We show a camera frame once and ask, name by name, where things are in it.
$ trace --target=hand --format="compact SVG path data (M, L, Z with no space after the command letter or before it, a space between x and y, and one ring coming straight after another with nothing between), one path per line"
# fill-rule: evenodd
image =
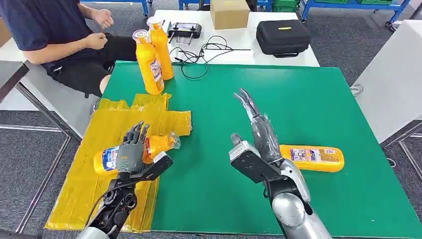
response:
M139 173L144 166L142 156L144 154L145 137L149 128L146 124L142 129L143 122L134 125L125 136L119 146L116 167L119 172Z
M94 13L93 20L96 21L103 29L111 27L114 24L111 12L107 9L97 10Z
M104 33L93 33L87 36L84 40L86 47L94 50L103 49L107 43L107 38Z
M252 126L254 145L262 159L269 163L283 160L280 146L270 121L266 116L261 115L249 93L242 88L239 91L240 93L234 93L234 96L240 100L246 110ZM231 140L233 144L241 142L238 135L232 135Z

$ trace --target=black shorts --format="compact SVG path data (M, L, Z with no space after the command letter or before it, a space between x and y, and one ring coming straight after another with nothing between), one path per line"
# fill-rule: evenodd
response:
M101 97L100 82L110 75L114 61L136 61L136 43L132 37L106 33L107 43L92 59L83 59L61 66L48 74L56 81L87 95Z

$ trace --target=yellow bottle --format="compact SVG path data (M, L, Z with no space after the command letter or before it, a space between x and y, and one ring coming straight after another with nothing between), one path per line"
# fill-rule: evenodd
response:
M164 82L160 65L157 62L155 47L151 44L149 33L146 30L137 30L133 33L136 41L136 58L141 69L146 92L158 95L164 90Z
M145 139L145 151L142 161L149 164L160 152L173 148L180 148L180 139L174 132L165 136L152 135Z
M116 174L116 160L119 146L98 152L94 156L94 169L99 175Z
M152 163L152 159L161 151L180 148L180 139L175 133L165 136L152 135L145 139L145 151L142 161L146 164ZM99 175L116 174L116 160L119 146L111 147L94 156L94 169Z
M344 167L343 153L338 148L280 145L280 152L299 169L334 173Z
M150 17L146 23L149 26L152 44L157 49L157 59L161 65L163 80L170 80L173 78L173 67L171 65L169 47L167 45L168 37L163 31L163 24L153 16Z

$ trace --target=navy t-shirt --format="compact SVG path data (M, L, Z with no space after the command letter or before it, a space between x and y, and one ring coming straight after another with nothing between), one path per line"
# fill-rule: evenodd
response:
M0 16L22 51L40 50L87 37L92 31L78 8L79 0L0 0ZM96 55L84 49L64 59L43 64L47 71Z

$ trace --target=blue shelving unit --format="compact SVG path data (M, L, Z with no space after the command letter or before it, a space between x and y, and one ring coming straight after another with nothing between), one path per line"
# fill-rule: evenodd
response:
M189 4L196 3L198 4L198 0L179 0L179 10L183 10L183 5L188 7ZM204 0L204 4L210 4L210 0ZM266 11L272 11L273 9L273 1L272 0L258 0L258 6L265 6Z
M356 0L348 0L346 4L339 3L325 3L325 2L315 2L314 0L301 0L301 3L304 6L302 13L302 22L306 21L308 16L308 11L311 7L327 7L327 8L355 8L355 9L372 9L372 10L393 10L394 15L390 18L389 21L385 23L387 27L393 23L397 17L402 13L410 0L404 0L401 5L391 4L391 5L378 5L378 4L359 4Z
M130 0L130 1L125 1L125 0L81 0L82 2L137 2L137 3L141 3L142 4L142 8L144 10L144 17L147 18L149 11L148 11L148 4L151 5L152 4L152 0Z

